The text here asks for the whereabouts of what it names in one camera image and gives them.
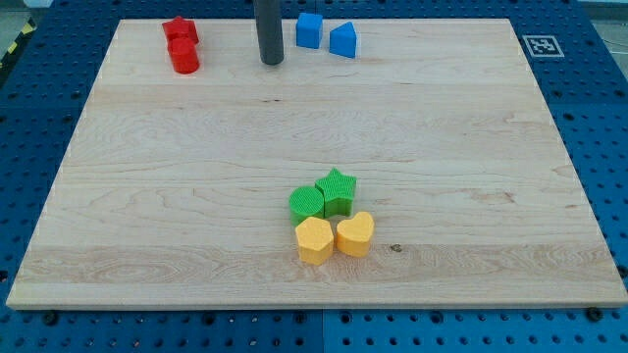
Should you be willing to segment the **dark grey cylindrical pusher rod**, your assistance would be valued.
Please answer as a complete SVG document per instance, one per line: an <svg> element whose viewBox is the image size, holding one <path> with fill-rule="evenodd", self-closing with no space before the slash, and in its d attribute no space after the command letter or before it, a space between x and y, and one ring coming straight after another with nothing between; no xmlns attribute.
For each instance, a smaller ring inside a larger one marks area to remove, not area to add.
<svg viewBox="0 0 628 353"><path fill-rule="evenodd" d="M284 60L280 0L254 0L254 16L261 61L269 66Z"/></svg>

